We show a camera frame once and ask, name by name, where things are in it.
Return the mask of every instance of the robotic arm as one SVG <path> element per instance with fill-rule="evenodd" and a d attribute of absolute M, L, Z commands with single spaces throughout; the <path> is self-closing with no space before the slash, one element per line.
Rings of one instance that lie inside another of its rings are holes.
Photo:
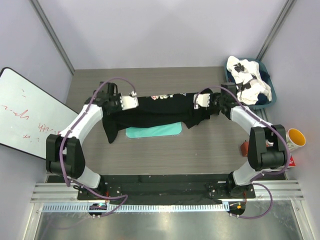
<path fill-rule="evenodd" d="M 235 84 L 225 83 L 222 84 L 222 87 L 236 95 Z M 117 85 L 108 83 L 97 93 L 92 105 L 88 108 L 90 100 L 91 98 L 85 102 L 78 117 L 60 135 L 51 134 L 48 136 L 46 140 L 46 169 L 56 175 L 63 174 L 59 149 L 63 137 L 71 131 L 67 136 L 63 150 L 63 162 L 67 177 L 104 195 L 106 192 L 105 180 L 103 176 L 86 167 L 81 145 L 93 126 L 102 119 L 103 113 L 111 114 L 136 108 L 138 99 L 135 92 L 128 96 L 122 96 L 118 93 Z M 243 193 L 252 189 L 252 179 L 260 175 L 262 171 L 271 171 L 286 163 L 285 146 L 269 128 L 261 123 L 262 119 L 250 111 L 248 107 L 238 106 L 235 100 L 224 91 L 219 94 L 197 94 L 194 96 L 194 100 L 195 109 L 215 107 L 250 135 L 248 161 L 238 170 L 231 172 L 223 186 L 229 198 L 242 198 Z M 286 139 L 285 128 L 282 125 L 267 124 Z M 266 141 L 273 143 L 273 145 L 267 147 Z"/>

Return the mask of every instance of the white cloth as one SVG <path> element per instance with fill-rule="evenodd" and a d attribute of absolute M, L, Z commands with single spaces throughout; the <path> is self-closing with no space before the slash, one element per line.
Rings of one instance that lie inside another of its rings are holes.
<path fill-rule="evenodd" d="M 237 65 L 239 68 L 243 66 L 244 69 L 238 72 L 236 70 Z M 240 90 L 237 93 L 237 98 L 239 101 L 247 105 L 254 105 L 258 101 L 259 94 L 266 95 L 269 101 L 272 100 L 270 86 L 261 79 L 259 73 L 259 63 L 256 61 L 248 61 L 246 59 L 239 60 L 234 56 L 230 56 L 226 63 L 226 69 L 231 73 L 236 84 L 246 84 L 250 81 L 249 84 L 251 85 L 251 88 L 244 89 L 243 91 Z"/>

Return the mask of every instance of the white ruler strip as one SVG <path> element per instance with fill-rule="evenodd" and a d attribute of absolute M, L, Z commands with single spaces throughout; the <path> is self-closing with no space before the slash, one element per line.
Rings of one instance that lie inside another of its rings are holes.
<path fill-rule="evenodd" d="M 42 209 L 43 213 L 85 213 L 97 212 L 98 210 L 89 210 L 92 203 L 45 203 Z M 107 210 L 101 210 L 102 213 L 109 212 L 117 205 L 108 204 Z M 212 205 L 122 205 L 117 213 L 168 213 L 168 212 L 224 212 L 229 211 L 227 201 L 222 204 Z"/>

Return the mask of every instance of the white patterned cup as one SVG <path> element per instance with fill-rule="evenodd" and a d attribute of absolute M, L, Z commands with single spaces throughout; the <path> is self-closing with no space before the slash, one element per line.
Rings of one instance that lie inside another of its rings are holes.
<path fill-rule="evenodd" d="M 306 145 L 306 138 L 298 129 L 290 128 L 286 131 L 286 145 L 292 152 Z"/>

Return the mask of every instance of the whiteboard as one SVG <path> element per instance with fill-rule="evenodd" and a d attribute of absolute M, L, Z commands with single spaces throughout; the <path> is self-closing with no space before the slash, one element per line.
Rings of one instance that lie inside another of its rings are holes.
<path fill-rule="evenodd" d="M 0 144 L 46 158 L 49 134 L 64 130 L 78 114 L 5 67 L 0 73 Z"/>

